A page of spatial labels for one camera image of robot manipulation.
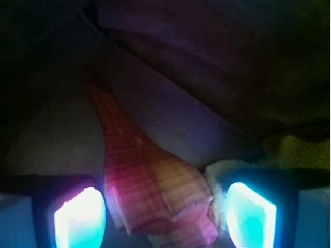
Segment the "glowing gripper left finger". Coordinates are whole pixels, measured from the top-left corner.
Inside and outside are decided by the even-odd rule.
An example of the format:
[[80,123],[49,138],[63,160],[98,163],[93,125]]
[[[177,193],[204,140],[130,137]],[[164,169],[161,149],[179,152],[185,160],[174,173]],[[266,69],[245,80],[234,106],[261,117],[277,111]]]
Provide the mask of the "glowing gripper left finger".
[[106,205],[89,175],[28,175],[19,178],[19,194],[32,199],[38,247],[100,247]]

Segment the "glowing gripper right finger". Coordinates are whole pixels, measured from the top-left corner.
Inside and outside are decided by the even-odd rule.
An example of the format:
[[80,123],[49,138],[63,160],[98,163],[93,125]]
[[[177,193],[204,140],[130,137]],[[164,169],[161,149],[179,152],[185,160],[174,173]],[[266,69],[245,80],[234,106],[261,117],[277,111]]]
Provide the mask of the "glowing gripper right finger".
[[330,172],[239,170],[224,210],[235,247],[330,247]]

